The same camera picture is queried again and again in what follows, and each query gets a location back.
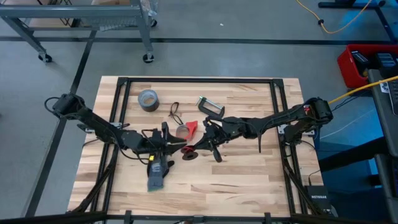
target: red box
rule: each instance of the red box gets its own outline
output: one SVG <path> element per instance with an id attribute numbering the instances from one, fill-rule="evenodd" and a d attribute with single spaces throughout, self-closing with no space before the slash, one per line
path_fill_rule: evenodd
<path id="1" fill-rule="evenodd" d="M 337 58 L 341 75 L 348 88 L 359 88 L 368 84 L 368 78 L 362 77 L 356 68 L 352 51 L 357 50 L 363 56 L 370 59 L 377 52 L 392 52 L 398 55 L 398 45 L 374 45 L 374 44 L 349 44 L 346 50 Z"/>

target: duct tape roll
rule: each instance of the duct tape roll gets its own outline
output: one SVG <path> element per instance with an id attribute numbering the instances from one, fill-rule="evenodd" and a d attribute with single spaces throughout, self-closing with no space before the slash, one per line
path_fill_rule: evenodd
<path id="1" fill-rule="evenodd" d="M 144 90 L 138 95 L 138 103 L 146 112 L 153 112 L 159 107 L 159 98 L 154 90 Z"/>

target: concrete floor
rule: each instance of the concrete floor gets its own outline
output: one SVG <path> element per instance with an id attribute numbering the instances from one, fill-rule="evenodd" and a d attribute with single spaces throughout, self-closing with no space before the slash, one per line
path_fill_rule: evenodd
<path id="1" fill-rule="evenodd" d="M 318 9 L 302 0 L 335 30 L 358 11 Z M 398 36 L 398 6 L 383 8 Z M 153 37 L 388 40 L 374 11 L 366 11 L 349 29 L 325 34 L 316 19 L 295 1 L 167 0 L 159 3 Z M 15 36 L 2 21 L 1 36 Z M 83 36 L 88 32 L 36 32 L 36 36 Z M 137 32 L 103 32 L 98 37 L 137 37 Z M 44 42 L 54 63 L 44 65 L 25 42 L 0 42 L 0 219 L 21 216 L 57 119 L 43 107 L 50 96 L 68 91 L 85 43 Z M 345 46 L 251 44 L 154 44 L 155 59 L 144 64 L 142 44 L 95 43 L 78 94 L 92 107 L 103 75 L 223 77 L 296 77 L 304 98 L 331 100 L 346 92 L 336 58 Z M 381 135 L 373 99 L 359 98 L 335 113 L 322 141 L 358 145 Z M 37 215 L 63 213 L 85 134 L 69 122 L 64 132 Z M 366 130 L 353 138 L 355 131 Z"/>

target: butcher block tabletop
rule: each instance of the butcher block tabletop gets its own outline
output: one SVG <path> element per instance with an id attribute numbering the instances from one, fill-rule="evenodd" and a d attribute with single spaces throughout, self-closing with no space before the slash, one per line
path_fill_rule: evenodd
<path id="1" fill-rule="evenodd" d="M 93 111 L 105 120 L 109 120 L 111 114 L 117 80 L 118 77 L 102 77 L 99 85 Z M 298 79 L 285 78 L 284 85 L 289 108 L 303 103 Z M 149 113 L 141 109 L 137 97 L 142 90 L 157 93 L 160 106 L 156 111 Z M 124 87 L 117 115 L 120 114 L 123 93 Z M 172 103 L 179 102 L 177 114 L 182 121 L 198 121 L 198 129 L 191 141 L 194 144 L 205 130 L 202 121 L 206 114 L 195 106 L 199 96 L 225 106 L 224 117 L 262 118 L 274 113 L 270 86 L 266 83 L 135 82 L 130 88 L 124 120 L 130 126 L 126 129 L 138 132 L 160 129 L 161 123 L 166 121 L 170 132 L 175 135 L 178 124 L 169 117 L 169 111 Z M 278 88 L 277 96 L 279 110 L 282 111 Z M 86 142 L 93 139 L 95 135 L 88 134 Z M 313 144 L 310 137 L 304 136 L 303 140 Z M 215 161 L 210 151 L 197 150 L 199 156 L 192 161 L 182 160 L 182 153 L 178 151 L 169 157 L 175 164 L 164 179 L 164 188 L 155 192 L 147 191 L 147 167 L 119 153 L 108 213 L 124 215 L 126 210 L 131 210 L 134 215 L 263 217 L 265 212 L 269 212 L 272 217 L 289 217 L 276 128 L 264 133 L 261 144 L 259 153 L 257 139 L 230 141 L 219 147 L 223 158 L 221 163 Z M 102 150 L 101 141 L 83 148 L 69 210 L 77 207 L 94 186 Z M 126 154 L 136 157 L 130 149 Z M 303 143 L 297 146 L 297 157 L 303 184 L 307 184 L 308 175 L 319 170 L 317 154 L 312 146 Z M 311 175 L 311 181 L 312 184 L 323 185 L 319 172 Z M 300 213 L 298 192 L 293 183 L 292 186 L 296 211 Z M 99 195 L 99 209 L 103 200 L 104 187 Z"/>

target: yellow cable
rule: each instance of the yellow cable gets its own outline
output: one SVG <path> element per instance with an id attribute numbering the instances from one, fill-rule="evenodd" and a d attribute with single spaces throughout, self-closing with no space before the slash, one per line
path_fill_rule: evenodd
<path id="1" fill-rule="evenodd" d="M 304 6 L 299 0 L 296 0 L 296 1 L 297 1 L 297 3 L 299 3 L 304 9 L 306 9 L 308 12 L 311 12 L 311 13 L 318 19 L 318 21 L 321 20 L 321 19 L 319 18 L 319 16 L 318 16 L 315 12 L 311 11 L 311 9 L 307 8 L 306 6 Z M 328 34 L 335 34 L 335 33 L 338 33 L 338 32 L 340 32 L 340 31 L 342 31 L 343 29 L 347 28 L 351 23 L 353 23 L 353 22 L 362 14 L 362 12 L 365 11 L 365 9 L 369 6 L 369 4 L 370 4 L 371 2 L 372 2 L 372 0 L 369 0 L 368 3 L 363 7 L 363 9 L 361 10 L 361 12 L 359 12 L 358 15 L 356 15 L 356 17 L 354 17 L 354 19 L 352 19 L 349 23 L 347 23 L 347 24 L 346 24 L 345 26 L 343 26 L 342 28 L 340 28 L 340 29 L 338 29 L 338 30 L 336 30 L 336 31 L 330 32 L 330 31 L 328 31 L 328 30 L 326 29 L 326 27 L 323 25 L 323 22 L 322 22 L 322 23 L 321 23 L 321 26 L 322 26 L 323 30 L 324 30 L 326 33 L 328 33 Z"/>
<path id="2" fill-rule="evenodd" d="M 332 103 L 334 103 L 334 102 L 336 102 L 336 101 L 338 101 L 338 100 L 341 100 L 342 98 L 344 98 L 344 97 L 346 97 L 346 96 L 348 96 L 348 95 L 351 95 L 351 94 L 353 94 L 353 93 L 355 93 L 355 92 L 357 92 L 357 91 L 359 91 L 359 90 L 363 90 L 363 89 L 366 89 L 366 88 L 369 88 L 369 87 L 378 85 L 378 84 L 380 84 L 380 83 L 389 82 L 389 81 L 393 81 L 393 80 L 396 80 L 396 79 L 398 79 L 398 76 L 396 76 L 396 77 L 391 77 L 391 78 L 387 78 L 387 79 L 385 79 L 385 80 L 380 80 L 380 81 L 375 82 L 375 83 L 367 84 L 367 85 L 362 86 L 362 87 L 359 87 L 359 88 L 357 88 L 357 89 L 355 89 L 355 90 L 353 90 L 353 91 L 349 91 L 348 93 L 346 93 L 346 94 L 344 94 L 344 95 L 341 95 L 341 96 L 337 97 L 336 99 L 334 99 L 334 100 L 332 100 L 332 101 L 329 101 L 329 104 L 332 104 Z"/>

